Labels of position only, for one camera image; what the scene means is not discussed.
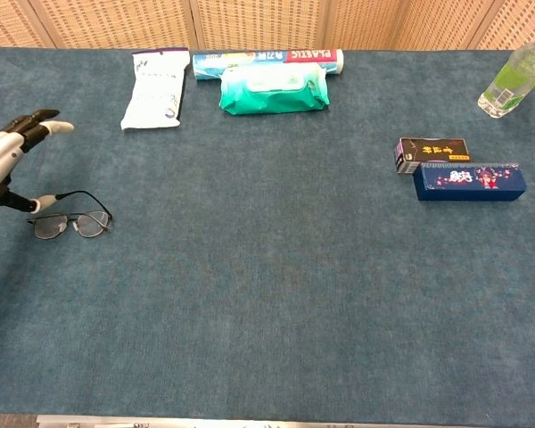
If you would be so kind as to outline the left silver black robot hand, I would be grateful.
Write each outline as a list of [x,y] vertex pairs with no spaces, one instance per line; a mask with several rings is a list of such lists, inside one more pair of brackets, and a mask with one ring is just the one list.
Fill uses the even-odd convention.
[[26,153],[47,136],[74,131],[74,125],[56,120],[55,109],[41,109],[10,121],[0,130],[0,206],[36,214],[61,199],[60,195],[46,194],[27,199],[9,190],[11,173]]

